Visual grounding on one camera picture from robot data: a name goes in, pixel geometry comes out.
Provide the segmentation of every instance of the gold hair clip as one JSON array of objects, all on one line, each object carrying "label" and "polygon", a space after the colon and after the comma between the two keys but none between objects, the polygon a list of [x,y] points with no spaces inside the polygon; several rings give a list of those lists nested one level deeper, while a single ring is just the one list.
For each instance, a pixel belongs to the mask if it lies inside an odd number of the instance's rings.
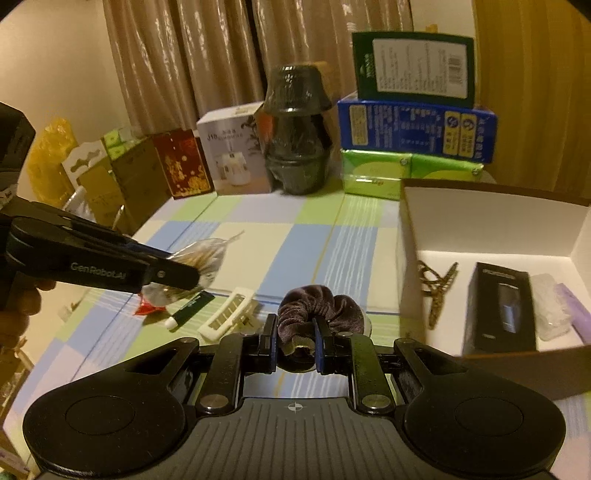
[{"label": "gold hair clip", "polygon": [[[433,330],[437,326],[437,321],[443,310],[443,299],[445,292],[452,286],[453,281],[457,276],[457,262],[455,262],[444,277],[440,276],[435,270],[429,267],[425,262],[419,260],[418,272],[421,275],[421,282],[423,284],[423,293],[431,297],[431,309],[429,310],[429,330]],[[427,278],[427,273],[430,273],[434,280]]]}]

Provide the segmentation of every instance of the black product box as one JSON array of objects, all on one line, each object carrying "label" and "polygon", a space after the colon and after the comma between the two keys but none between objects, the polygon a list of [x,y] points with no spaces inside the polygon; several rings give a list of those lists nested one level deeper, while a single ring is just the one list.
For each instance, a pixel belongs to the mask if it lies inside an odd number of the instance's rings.
[{"label": "black product box", "polygon": [[535,350],[530,276],[478,262],[468,287],[462,354]]}]

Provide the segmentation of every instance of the purple item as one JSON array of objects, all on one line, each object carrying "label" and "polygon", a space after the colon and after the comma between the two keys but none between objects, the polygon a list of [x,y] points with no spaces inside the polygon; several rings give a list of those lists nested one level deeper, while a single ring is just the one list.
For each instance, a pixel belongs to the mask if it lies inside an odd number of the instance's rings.
[{"label": "purple item", "polygon": [[585,345],[591,343],[591,313],[584,307],[573,292],[564,284],[556,285],[557,292],[563,296],[569,305],[573,317],[572,325]]}]

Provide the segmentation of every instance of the blue box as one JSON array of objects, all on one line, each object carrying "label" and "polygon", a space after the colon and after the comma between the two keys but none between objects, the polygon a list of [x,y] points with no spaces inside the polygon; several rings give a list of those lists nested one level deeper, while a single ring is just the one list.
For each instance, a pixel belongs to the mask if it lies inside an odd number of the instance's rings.
[{"label": "blue box", "polygon": [[337,103],[344,150],[421,153],[492,162],[496,115],[489,110],[427,103],[359,100]]}]

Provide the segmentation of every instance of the open white box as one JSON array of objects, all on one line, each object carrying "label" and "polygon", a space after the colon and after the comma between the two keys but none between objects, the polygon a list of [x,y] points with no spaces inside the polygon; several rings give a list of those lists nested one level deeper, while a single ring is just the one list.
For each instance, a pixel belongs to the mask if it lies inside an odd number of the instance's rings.
[{"label": "open white box", "polygon": [[[476,262],[550,273],[591,311],[591,207],[539,190],[446,180],[404,180],[398,241],[401,334],[460,356],[468,284]],[[434,330],[417,261],[444,274],[458,262]],[[591,345],[571,331],[537,339],[537,352],[469,355],[465,361],[556,399],[591,390]]]}]

